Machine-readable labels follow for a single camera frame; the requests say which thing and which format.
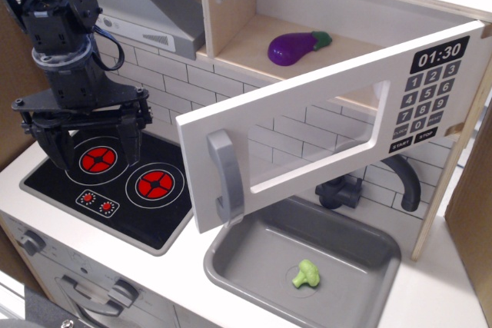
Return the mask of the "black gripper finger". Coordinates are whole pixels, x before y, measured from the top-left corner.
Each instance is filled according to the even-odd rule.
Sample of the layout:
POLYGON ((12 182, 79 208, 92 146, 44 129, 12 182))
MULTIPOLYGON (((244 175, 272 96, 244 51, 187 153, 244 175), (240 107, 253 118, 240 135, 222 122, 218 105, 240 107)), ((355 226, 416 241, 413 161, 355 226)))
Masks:
POLYGON ((64 171, 71 168, 75 147, 73 137, 67 131, 34 126, 32 135, 56 167, 64 171))
POLYGON ((134 115, 123 115, 120 117, 116 129, 128 165, 137 164, 141 157, 141 125, 139 120, 134 115))

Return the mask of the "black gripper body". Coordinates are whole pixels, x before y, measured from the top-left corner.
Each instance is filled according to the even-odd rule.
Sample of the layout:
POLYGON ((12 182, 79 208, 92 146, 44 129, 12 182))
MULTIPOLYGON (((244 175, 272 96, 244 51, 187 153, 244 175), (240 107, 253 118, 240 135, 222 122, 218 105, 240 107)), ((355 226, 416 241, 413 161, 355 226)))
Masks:
POLYGON ((93 60, 41 59, 50 88, 12 102, 30 134, 92 128, 138 131, 152 122, 148 92, 112 81, 93 60))

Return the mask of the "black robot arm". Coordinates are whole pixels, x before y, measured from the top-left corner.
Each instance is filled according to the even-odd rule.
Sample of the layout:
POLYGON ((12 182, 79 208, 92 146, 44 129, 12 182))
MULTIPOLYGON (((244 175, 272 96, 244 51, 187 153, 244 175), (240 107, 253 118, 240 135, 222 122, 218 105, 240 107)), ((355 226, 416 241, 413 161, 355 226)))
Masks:
POLYGON ((140 160, 142 131, 152 122, 149 93, 112 81, 95 40, 114 37, 97 26, 98 0, 2 0, 29 36, 32 59, 49 88, 19 98, 12 108, 30 134, 62 170, 72 166, 71 131, 114 128, 128 164, 140 160))

